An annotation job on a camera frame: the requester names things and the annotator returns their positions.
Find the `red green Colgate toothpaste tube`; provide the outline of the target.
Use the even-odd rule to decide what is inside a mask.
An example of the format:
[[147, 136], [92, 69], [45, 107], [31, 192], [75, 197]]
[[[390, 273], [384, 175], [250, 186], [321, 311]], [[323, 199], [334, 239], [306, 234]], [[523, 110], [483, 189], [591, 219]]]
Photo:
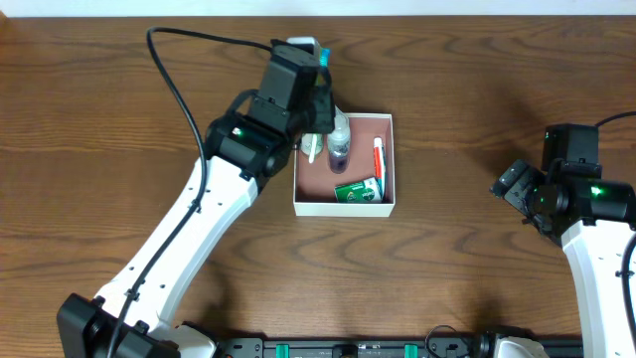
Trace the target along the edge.
[[385, 148], [383, 139], [378, 136], [374, 138], [374, 165], [379, 192], [382, 197], [385, 197], [387, 175]]

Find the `white box with red interior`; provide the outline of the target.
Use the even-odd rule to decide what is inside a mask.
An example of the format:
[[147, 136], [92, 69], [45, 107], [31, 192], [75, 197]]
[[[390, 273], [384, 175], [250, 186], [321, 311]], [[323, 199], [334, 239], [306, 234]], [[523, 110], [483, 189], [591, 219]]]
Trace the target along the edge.
[[[298, 151], [294, 163], [293, 206], [302, 217], [388, 217], [396, 204], [394, 122], [387, 113], [350, 113], [352, 144], [349, 164], [342, 174], [330, 170], [328, 153], [314, 162]], [[339, 203], [334, 188], [375, 176], [374, 139], [384, 146], [387, 163], [387, 193], [380, 203]]]

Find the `white leaf-print lotion tube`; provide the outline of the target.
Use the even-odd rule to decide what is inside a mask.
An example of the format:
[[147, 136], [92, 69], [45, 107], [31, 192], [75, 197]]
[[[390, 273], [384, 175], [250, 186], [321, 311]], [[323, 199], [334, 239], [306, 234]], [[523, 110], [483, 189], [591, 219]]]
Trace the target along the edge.
[[319, 133], [306, 133], [301, 137], [300, 150], [306, 156], [314, 153], [318, 156], [323, 151], [323, 135]]

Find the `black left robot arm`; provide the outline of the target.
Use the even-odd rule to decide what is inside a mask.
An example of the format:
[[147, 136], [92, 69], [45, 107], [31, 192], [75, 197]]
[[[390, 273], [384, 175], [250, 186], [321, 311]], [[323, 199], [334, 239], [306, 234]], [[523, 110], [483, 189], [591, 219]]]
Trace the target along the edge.
[[67, 357], [212, 357], [214, 339], [175, 325], [180, 302], [225, 231], [288, 162], [298, 137], [334, 128], [331, 76], [268, 69], [213, 121], [177, 201], [93, 299], [71, 294], [57, 314]]

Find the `clear pump spray bottle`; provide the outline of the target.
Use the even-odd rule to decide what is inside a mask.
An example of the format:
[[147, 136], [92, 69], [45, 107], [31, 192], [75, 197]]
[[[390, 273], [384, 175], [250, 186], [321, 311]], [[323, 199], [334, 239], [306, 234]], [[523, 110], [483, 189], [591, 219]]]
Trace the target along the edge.
[[335, 108], [334, 130], [327, 135], [329, 167], [335, 174], [346, 171], [351, 146], [351, 128], [349, 117], [338, 107]]

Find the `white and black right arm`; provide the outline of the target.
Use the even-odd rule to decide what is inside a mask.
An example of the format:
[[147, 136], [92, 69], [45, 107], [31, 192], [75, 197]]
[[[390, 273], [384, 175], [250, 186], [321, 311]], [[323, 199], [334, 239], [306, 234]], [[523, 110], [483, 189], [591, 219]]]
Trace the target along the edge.
[[631, 185], [579, 172], [544, 173], [515, 161], [491, 186], [544, 237], [562, 249], [574, 281], [585, 357], [633, 357], [635, 315], [625, 281], [635, 276], [627, 254], [635, 242]]

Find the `green and white toothbrush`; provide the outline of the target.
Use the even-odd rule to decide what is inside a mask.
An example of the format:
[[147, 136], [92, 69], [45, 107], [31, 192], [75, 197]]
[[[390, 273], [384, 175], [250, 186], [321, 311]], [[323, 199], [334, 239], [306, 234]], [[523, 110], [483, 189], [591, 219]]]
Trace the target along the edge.
[[[330, 57], [330, 50], [329, 49], [322, 49], [320, 52], [320, 57], [319, 57], [319, 62], [320, 65], [323, 68], [327, 68], [328, 67], [328, 63], [329, 63], [329, 57]], [[312, 164], [315, 161], [315, 158], [317, 156], [317, 152], [318, 152], [318, 147], [319, 147], [319, 139], [322, 137], [321, 134], [313, 134], [311, 139], [311, 147], [310, 147], [310, 152], [308, 155], [308, 162], [310, 164]]]

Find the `green and white soap packet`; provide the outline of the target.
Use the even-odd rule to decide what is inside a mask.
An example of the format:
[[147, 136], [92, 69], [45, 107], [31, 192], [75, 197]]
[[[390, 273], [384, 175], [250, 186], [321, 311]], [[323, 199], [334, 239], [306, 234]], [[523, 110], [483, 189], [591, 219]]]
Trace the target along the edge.
[[383, 201], [383, 193], [376, 177], [337, 186], [334, 194], [338, 203], [371, 204]]

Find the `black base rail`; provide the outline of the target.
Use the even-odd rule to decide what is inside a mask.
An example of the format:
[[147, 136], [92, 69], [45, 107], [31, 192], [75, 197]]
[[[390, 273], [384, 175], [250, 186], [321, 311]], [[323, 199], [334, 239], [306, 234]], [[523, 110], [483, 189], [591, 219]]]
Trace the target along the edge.
[[220, 358], [407, 358], [486, 357], [475, 354], [469, 338], [433, 337], [424, 340], [270, 340], [234, 338], [218, 344]]

